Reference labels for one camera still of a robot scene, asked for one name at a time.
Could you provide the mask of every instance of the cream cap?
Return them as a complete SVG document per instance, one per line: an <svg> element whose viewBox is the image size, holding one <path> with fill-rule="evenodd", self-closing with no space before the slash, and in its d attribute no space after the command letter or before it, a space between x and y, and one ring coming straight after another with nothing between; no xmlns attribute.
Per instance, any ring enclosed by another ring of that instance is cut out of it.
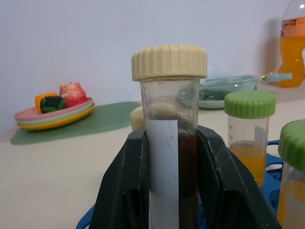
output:
<svg viewBox="0 0 305 229"><path fill-rule="evenodd" d="M132 80L160 76L207 77L207 55L193 45L170 44L139 50L132 55Z"/></svg>
<svg viewBox="0 0 305 229"><path fill-rule="evenodd" d="M130 122L132 124L132 131L140 129L145 126L143 107L135 108L130 113Z"/></svg>

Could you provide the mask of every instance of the clear plastic tube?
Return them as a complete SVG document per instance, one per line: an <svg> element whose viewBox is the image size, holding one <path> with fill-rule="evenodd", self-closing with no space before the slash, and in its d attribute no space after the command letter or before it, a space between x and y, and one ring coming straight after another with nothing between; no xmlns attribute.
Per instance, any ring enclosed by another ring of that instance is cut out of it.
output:
<svg viewBox="0 0 305 229"><path fill-rule="evenodd" d="M305 173L284 162L277 219L283 229L305 228Z"/></svg>
<svg viewBox="0 0 305 229"><path fill-rule="evenodd" d="M198 228L199 81L189 76L140 81L149 145L152 228Z"/></svg>
<svg viewBox="0 0 305 229"><path fill-rule="evenodd" d="M228 144L252 172L259 187L264 184L269 118L245 119L229 116Z"/></svg>

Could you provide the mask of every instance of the orange toy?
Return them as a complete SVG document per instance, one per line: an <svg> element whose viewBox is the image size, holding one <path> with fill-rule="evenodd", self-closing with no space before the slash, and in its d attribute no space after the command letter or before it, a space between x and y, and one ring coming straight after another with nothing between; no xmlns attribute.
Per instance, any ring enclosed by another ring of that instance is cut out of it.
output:
<svg viewBox="0 0 305 229"><path fill-rule="evenodd" d="M57 96L57 94L55 92L49 92L46 94L40 94L38 96L35 97L35 107L36 107L36 111L41 114L41 109L40 109L40 101L46 97L46 96Z"/></svg>

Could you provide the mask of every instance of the yellow liquid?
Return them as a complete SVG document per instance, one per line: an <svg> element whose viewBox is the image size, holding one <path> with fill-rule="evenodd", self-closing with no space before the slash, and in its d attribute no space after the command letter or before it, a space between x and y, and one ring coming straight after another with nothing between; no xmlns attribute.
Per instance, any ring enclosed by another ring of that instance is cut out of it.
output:
<svg viewBox="0 0 305 229"><path fill-rule="evenodd" d="M266 153L253 144L232 144L231 151L250 170L259 187L264 184Z"/></svg>
<svg viewBox="0 0 305 229"><path fill-rule="evenodd" d="M298 87L304 79L304 61L302 51L305 48L305 37L285 38L280 41L283 64L279 73L292 73L291 80L280 81L280 87Z"/></svg>
<svg viewBox="0 0 305 229"><path fill-rule="evenodd" d="M282 185L277 220L283 229L305 228L305 180Z"/></svg>

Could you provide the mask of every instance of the dark brown liquid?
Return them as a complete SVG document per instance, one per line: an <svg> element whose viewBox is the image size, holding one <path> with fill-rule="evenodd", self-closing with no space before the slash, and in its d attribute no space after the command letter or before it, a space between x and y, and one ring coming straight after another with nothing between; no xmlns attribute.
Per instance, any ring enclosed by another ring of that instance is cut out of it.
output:
<svg viewBox="0 0 305 229"><path fill-rule="evenodd" d="M179 229L198 229L197 136L178 138Z"/></svg>

